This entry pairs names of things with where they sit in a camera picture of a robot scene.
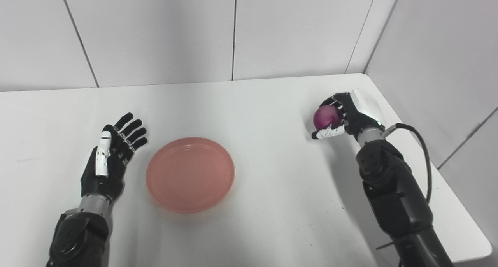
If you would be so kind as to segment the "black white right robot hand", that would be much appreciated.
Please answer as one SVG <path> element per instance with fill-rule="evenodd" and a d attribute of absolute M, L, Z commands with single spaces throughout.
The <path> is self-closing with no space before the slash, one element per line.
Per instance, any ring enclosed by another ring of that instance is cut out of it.
<path fill-rule="evenodd" d="M 335 93 L 326 98 L 313 115 L 315 131 L 311 138 L 320 140 L 344 133 L 358 139 L 368 129 L 386 130 L 384 116 L 377 101 L 359 89 Z"/>

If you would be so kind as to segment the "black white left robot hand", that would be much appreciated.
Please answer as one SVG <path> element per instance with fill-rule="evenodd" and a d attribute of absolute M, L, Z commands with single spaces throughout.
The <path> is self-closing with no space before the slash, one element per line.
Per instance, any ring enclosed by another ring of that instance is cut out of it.
<path fill-rule="evenodd" d="M 123 192 L 123 178 L 135 152 L 146 145 L 147 129 L 129 112 L 105 125 L 81 177 L 81 196 L 101 195 L 110 203 Z"/>

